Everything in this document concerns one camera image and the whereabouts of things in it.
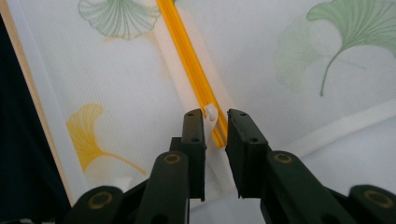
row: ginkgo leaf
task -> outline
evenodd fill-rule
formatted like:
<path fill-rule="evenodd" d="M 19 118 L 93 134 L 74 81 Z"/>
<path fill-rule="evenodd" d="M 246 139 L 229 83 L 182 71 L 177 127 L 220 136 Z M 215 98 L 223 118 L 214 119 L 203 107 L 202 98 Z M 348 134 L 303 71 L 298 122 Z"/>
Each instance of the ginkgo leaf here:
<path fill-rule="evenodd" d="M 85 171 L 88 165 L 96 158 L 110 156 L 128 163 L 142 175 L 146 175 L 147 172 L 135 163 L 99 148 L 96 142 L 94 125 L 96 119 L 102 113 L 103 108 L 100 105 L 84 105 L 76 114 L 73 114 L 66 123 L 82 170 Z"/>
<path fill-rule="evenodd" d="M 277 78 L 292 90 L 301 92 L 306 68 L 320 57 L 310 41 L 309 22 L 297 19 L 279 36 L 275 54 Z"/>
<path fill-rule="evenodd" d="M 102 35 L 124 39 L 151 31 L 161 15 L 157 6 L 134 0 L 80 0 L 78 12 Z"/>
<path fill-rule="evenodd" d="M 320 95 L 329 68 L 344 50 L 374 45 L 390 50 L 396 56 L 396 4 L 380 0 L 333 0 L 321 3 L 308 12 L 309 21 L 330 21 L 340 32 L 342 46 L 326 67 Z"/>

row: leaf stem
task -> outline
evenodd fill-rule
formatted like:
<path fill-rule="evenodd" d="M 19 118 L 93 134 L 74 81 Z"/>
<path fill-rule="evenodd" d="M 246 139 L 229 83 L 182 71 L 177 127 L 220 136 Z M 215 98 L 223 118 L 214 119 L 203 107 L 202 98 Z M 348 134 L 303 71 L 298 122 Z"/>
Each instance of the leaf stem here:
<path fill-rule="evenodd" d="M 324 72 L 324 76 L 323 76 L 323 80 L 322 80 L 322 84 L 321 84 L 321 88 L 320 88 L 320 96 L 324 95 L 324 84 L 326 83 L 326 78 L 327 78 L 327 73 L 329 72 L 329 68 L 332 65 L 332 63 L 334 62 L 335 58 L 337 58 L 338 55 L 340 55 L 340 53 L 344 50 L 344 48 L 340 48 L 335 54 L 334 56 L 332 56 L 332 59 L 330 60 L 329 64 L 327 64 L 326 67 L 326 71 Z"/>
<path fill-rule="evenodd" d="M 115 159 L 118 159 L 120 161 L 123 161 L 123 162 L 127 163 L 128 165 L 130 165 L 133 168 L 135 168 L 136 170 L 138 170 L 142 175 L 146 175 L 147 174 L 146 170 L 142 169 L 140 166 L 136 165 L 135 163 L 133 163 L 131 161 L 125 160 L 123 157 L 121 157 L 119 155 L 113 154 L 111 152 L 106 152 L 106 151 L 104 152 L 104 154 L 109 156 L 109 157 L 113 157 Z"/>

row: brass screw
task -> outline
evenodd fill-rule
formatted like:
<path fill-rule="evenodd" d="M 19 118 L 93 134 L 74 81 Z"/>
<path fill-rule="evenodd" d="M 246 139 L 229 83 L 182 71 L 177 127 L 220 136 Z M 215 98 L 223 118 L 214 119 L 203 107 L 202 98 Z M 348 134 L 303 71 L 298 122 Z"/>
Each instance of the brass screw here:
<path fill-rule="evenodd" d="M 393 207 L 393 200 L 390 197 L 373 189 L 364 191 L 364 198 L 383 208 Z"/>
<path fill-rule="evenodd" d="M 88 200 L 88 207 L 91 209 L 103 208 L 113 201 L 113 195 L 108 191 L 100 191 L 91 196 Z"/>
<path fill-rule="evenodd" d="M 282 162 L 282 163 L 291 163 L 293 161 L 293 159 L 284 153 L 278 153 L 274 156 L 274 159 L 276 161 Z"/>
<path fill-rule="evenodd" d="M 177 154 L 169 154 L 163 160 L 168 164 L 175 164 L 180 162 L 180 157 Z"/>

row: yellow ginkgo leaf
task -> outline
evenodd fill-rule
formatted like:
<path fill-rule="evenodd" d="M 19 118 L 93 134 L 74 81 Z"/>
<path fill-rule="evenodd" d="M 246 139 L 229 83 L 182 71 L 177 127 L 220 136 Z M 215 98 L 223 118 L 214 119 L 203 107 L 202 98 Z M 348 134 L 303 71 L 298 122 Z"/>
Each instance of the yellow ginkgo leaf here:
<path fill-rule="evenodd" d="M 94 125 L 96 119 L 102 113 L 103 108 L 101 105 L 84 105 L 76 114 L 70 116 L 69 121 L 66 123 L 82 170 L 85 172 L 88 165 L 96 158 L 110 156 L 128 163 L 142 175 L 146 175 L 147 172 L 133 162 L 99 148 L 96 142 Z"/>

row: green ginkgo leaf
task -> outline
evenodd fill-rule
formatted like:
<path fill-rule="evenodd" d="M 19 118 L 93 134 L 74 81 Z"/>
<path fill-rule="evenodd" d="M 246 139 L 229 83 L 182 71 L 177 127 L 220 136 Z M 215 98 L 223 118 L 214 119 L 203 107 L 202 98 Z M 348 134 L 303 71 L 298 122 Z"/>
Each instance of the green ginkgo leaf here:
<path fill-rule="evenodd" d="M 396 56 L 396 4 L 380 0 L 333 0 L 321 3 L 308 12 L 309 21 L 330 21 L 340 32 L 342 46 L 332 57 L 323 76 L 320 95 L 329 68 L 344 50 L 374 45 L 390 50 Z"/>
<path fill-rule="evenodd" d="M 309 22 L 296 19 L 278 40 L 275 54 L 276 76 L 293 91 L 301 92 L 306 68 L 322 56 L 314 49 L 309 36 Z"/>
<path fill-rule="evenodd" d="M 80 0 L 78 12 L 102 35 L 124 39 L 151 31 L 161 15 L 157 6 L 135 0 Z"/>

